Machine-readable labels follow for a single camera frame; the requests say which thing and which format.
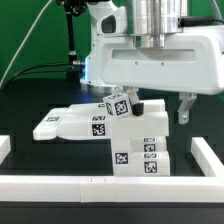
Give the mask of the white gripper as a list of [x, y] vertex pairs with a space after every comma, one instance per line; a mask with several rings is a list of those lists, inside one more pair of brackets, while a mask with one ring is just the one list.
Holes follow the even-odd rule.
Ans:
[[197, 94], [224, 91], [224, 25], [181, 27], [178, 6], [91, 6], [89, 13], [88, 83], [123, 87], [133, 115], [144, 113], [138, 88], [186, 92], [181, 125]]

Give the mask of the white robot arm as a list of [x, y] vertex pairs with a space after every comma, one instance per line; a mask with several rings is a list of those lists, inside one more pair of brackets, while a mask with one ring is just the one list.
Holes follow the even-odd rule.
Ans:
[[181, 15], [181, 0], [89, 0], [91, 53], [83, 82], [119, 86], [122, 101], [106, 101], [108, 113], [140, 116], [140, 88], [177, 92], [179, 122], [199, 94], [224, 91], [224, 24], [214, 17]]

